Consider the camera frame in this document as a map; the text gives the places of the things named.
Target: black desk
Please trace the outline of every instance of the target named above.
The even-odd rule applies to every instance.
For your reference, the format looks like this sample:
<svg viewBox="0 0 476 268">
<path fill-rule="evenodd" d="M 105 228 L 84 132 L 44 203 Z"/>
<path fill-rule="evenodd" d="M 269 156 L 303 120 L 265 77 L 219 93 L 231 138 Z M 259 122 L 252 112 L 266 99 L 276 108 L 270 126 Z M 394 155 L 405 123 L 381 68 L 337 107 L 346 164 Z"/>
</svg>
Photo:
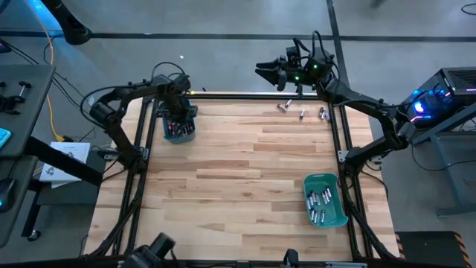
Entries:
<svg viewBox="0 0 476 268">
<path fill-rule="evenodd" d="M 26 191 L 30 189 L 38 193 L 42 188 L 39 181 L 31 179 L 38 160 L 93 185 L 98 186 L 102 182 L 103 174 L 101 172 L 51 148 L 37 138 L 31 137 L 50 88 L 54 70 L 53 66 L 48 65 L 0 66 L 0 81 L 7 84 L 4 89 L 0 89 L 0 95 L 5 97 L 18 95 L 22 89 L 19 81 L 31 84 L 31 88 L 25 89 L 23 94 L 25 102 L 18 103 L 15 106 L 15 110 L 20 112 L 19 115 L 0 113 L 0 127 L 12 132 L 10 139 L 0 149 L 0 179 L 4 179 L 8 175 L 9 167 L 18 159 L 15 176 L 13 177 L 16 180 L 15 205 L 8 212 L 0 214 L 0 247 L 6 244 L 10 236 Z"/>
</svg>

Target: wooden table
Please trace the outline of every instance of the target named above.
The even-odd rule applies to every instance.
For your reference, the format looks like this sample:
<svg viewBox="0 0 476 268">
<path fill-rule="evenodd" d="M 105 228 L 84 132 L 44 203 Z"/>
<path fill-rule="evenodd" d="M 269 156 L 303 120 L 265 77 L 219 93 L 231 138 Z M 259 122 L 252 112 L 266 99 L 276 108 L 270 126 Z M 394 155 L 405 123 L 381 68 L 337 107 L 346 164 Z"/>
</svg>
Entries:
<svg viewBox="0 0 476 268">
<path fill-rule="evenodd" d="M 293 101 L 286 114 L 275 100 L 192 103 L 199 106 L 194 141 L 171 144 L 157 123 L 137 246 L 164 232 L 177 242 L 174 251 L 181 259 L 277 261 L 292 248 L 302 261 L 351 260 L 347 227 L 312 226 L 303 202 L 307 174 L 338 172 L 330 125 L 318 117 L 325 103 Z M 131 140 L 140 108 L 140 100 L 132 102 L 124 118 Z M 306 115 L 299 121 L 302 109 Z M 354 146 L 372 141 L 367 116 L 352 109 L 347 116 Z M 120 169 L 113 167 L 105 176 Z M 384 188 L 360 177 L 368 223 L 398 255 Z M 124 173 L 102 184 L 85 253 L 96 249 L 117 222 L 125 178 Z M 122 250 L 129 227 L 125 230 Z M 356 233 L 364 254 L 357 224 Z"/>
</svg>

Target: green plastic tray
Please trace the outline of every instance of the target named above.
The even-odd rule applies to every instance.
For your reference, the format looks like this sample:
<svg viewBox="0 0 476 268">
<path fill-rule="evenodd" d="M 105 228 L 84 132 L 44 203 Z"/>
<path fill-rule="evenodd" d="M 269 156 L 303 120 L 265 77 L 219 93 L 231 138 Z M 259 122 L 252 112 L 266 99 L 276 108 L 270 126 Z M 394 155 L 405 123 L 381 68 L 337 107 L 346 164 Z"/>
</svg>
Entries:
<svg viewBox="0 0 476 268">
<path fill-rule="evenodd" d="M 330 228 L 330 227 L 339 227 L 347 223 L 349 218 L 344 214 L 342 210 L 341 198 L 337 189 L 337 176 L 332 173 L 320 173 L 320 174 L 311 174 L 304 179 L 304 205 L 306 206 L 307 214 L 309 215 L 309 220 L 314 226 L 321 228 Z M 316 194 L 322 193 L 326 186 L 329 186 L 330 193 L 332 194 L 331 202 L 328 202 L 324 205 L 324 201 L 321 196 L 321 205 L 315 203 L 314 208 L 321 213 L 321 210 L 325 210 L 324 222 L 321 223 L 319 220 L 318 223 L 314 223 L 311 220 L 311 211 L 307 206 L 307 195 L 314 191 Z"/>
</svg>

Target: gray floor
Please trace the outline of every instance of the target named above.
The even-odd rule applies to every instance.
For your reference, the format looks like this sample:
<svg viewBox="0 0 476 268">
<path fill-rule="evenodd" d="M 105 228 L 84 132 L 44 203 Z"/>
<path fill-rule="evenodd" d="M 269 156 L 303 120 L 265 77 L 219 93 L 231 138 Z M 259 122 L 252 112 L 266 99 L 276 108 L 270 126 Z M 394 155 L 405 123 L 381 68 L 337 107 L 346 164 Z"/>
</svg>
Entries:
<svg viewBox="0 0 476 268">
<path fill-rule="evenodd" d="M 317 29 L 331 35 L 325 0 L 143 0 L 140 3 L 114 0 L 64 1 L 94 32 L 169 34 L 310 34 Z M 460 7 L 473 1 L 387 0 L 379 9 L 370 0 L 335 0 L 334 7 L 341 35 L 348 36 L 476 36 L 476 16 Z M 58 30 L 54 21 L 40 13 L 49 30 Z M 36 20 L 22 1 L 12 1 L 0 14 L 0 30 L 40 31 Z M 40 61 L 44 38 L 5 37 Z M 55 39 L 57 71 L 66 76 L 83 94 L 101 86 L 137 81 L 150 76 L 154 64 L 173 61 L 191 76 L 195 89 L 209 91 L 273 92 L 274 89 L 254 73 L 256 62 L 273 60 L 292 45 L 286 40 L 219 39 L 92 39 L 84 45 L 70 46 Z M 334 52 L 333 42 L 324 42 Z M 476 66 L 474 42 L 343 42 L 344 60 L 351 88 L 384 98 L 402 101 L 441 67 Z M 0 55 L 0 64 L 25 61 L 15 54 Z M 163 68 L 162 72 L 173 71 Z M 69 89 L 76 101 L 80 96 Z M 51 87 L 54 123 L 62 135 L 82 136 L 92 126 Z M 371 121 L 374 137 L 381 135 L 378 122 Z M 52 141 L 48 107 L 44 106 L 34 135 Z M 92 144 L 108 139 L 100 131 Z M 475 143 L 465 141 L 468 147 Z M 428 167 L 443 163 L 432 159 L 431 150 L 421 147 L 416 155 Z M 476 214 L 437 218 L 435 209 L 451 206 L 444 173 L 419 169 L 411 152 L 391 153 L 383 164 L 383 177 L 389 188 L 389 204 L 397 231 L 441 231 L 460 233 L 476 264 Z M 461 167 L 467 176 L 476 169 Z M 87 233 L 92 207 L 44 207 L 37 222 L 43 236 L 28 243 L 19 237 L 31 196 L 10 238 L 0 249 L 0 262 L 73 258 Z"/>
</svg>

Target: blue container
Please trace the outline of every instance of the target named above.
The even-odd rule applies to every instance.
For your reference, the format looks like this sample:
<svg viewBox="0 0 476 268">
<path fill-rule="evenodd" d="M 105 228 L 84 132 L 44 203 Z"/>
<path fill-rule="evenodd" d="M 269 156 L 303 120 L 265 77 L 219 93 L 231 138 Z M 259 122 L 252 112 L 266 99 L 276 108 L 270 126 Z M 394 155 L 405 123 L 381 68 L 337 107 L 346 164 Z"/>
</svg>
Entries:
<svg viewBox="0 0 476 268">
<path fill-rule="evenodd" d="M 304 200 L 309 220 L 311 220 L 311 211 L 307 201 L 312 191 L 319 194 L 321 204 L 318 205 L 316 202 L 311 207 L 314 208 L 315 211 L 318 211 L 319 216 L 321 215 L 321 211 L 325 210 L 324 222 L 321 223 L 321 221 L 318 220 L 317 223 L 314 223 L 314 221 L 311 220 L 314 226 L 321 228 L 338 227 L 345 225 L 349 220 L 342 209 L 341 198 L 337 189 L 337 180 L 337 176 L 332 173 L 311 174 L 304 179 Z M 330 202 L 324 204 L 321 193 L 326 190 L 326 186 L 329 187 L 332 197 L 330 198 Z"/>
<path fill-rule="evenodd" d="M 173 129 L 175 135 L 169 133 L 169 118 L 163 117 L 162 124 L 164 125 L 164 138 L 173 144 L 192 141 L 195 138 L 195 122 L 192 118 L 185 122 L 185 125 L 175 125 Z"/>
</svg>

